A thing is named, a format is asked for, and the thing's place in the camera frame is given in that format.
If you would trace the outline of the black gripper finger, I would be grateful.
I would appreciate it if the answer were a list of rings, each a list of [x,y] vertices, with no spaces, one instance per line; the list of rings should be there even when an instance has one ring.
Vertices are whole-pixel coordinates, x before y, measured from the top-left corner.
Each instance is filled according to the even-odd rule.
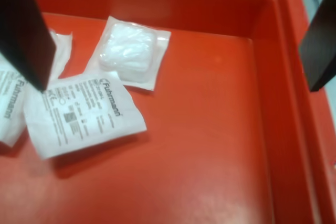
[[[322,0],[300,45],[301,61],[310,91],[335,77],[335,0]]]
[[[35,0],[1,0],[1,53],[39,91],[47,89],[55,52]]]

